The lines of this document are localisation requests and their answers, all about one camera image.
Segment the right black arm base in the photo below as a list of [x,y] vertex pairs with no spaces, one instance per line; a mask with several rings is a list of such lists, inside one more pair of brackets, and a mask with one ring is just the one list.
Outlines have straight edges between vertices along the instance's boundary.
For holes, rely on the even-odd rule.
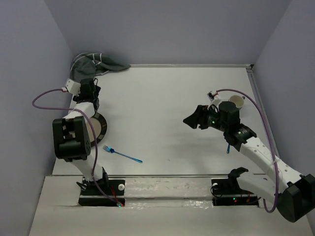
[[248,172],[246,168],[240,167],[233,169],[227,178],[211,180],[210,192],[213,196],[213,206],[259,206],[260,198],[252,192],[241,189],[238,185],[237,178],[246,172]]

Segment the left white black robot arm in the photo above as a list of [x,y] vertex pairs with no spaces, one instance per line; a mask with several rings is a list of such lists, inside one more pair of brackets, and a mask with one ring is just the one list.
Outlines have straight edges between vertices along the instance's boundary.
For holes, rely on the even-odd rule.
[[91,185],[98,194],[108,191],[109,180],[103,167],[95,164],[92,147],[101,141],[107,131],[107,121],[98,113],[101,88],[92,78],[75,82],[68,79],[64,90],[73,94],[76,105],[63,118],[52,123],[55,155],[74,165],[84,176],[81,189]]

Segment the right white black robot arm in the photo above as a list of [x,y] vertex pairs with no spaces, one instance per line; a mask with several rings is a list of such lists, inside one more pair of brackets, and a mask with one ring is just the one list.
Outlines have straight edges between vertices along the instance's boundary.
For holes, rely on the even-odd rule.
[[232,170],[227,189],[237,193],[247,190],[273,203],[289,222],[296,222],[315,208],[315,178],[303,175],[273,156],[257,134],[240,121],[239,110],[230,101],[218,106],[198,105],[194,113],[183,120],[193,129],[209,127],[223,132],[224,139],[239,153],[257,165],[267,176],[258,177],[246,168]]

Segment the grey striped cloth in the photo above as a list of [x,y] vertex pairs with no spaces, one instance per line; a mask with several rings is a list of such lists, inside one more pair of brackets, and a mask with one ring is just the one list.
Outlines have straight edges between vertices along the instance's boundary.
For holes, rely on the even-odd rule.
[[102,76],[108,72],[121,72],[131,68],[130,64],[122,63],[107,57],[103,53],[81,53],[77,55],[71,64],[69,78],[80,82]]

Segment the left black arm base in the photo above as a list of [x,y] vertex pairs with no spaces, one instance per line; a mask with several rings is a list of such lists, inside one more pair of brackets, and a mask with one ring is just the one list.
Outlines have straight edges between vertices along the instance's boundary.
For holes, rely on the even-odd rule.
[[95,183],[85,179],[76,182],[80,188],[78,204],[82,207],[124,207],[125,206],[125,179],[109,179],[109,185],[99,183],[101,191]]

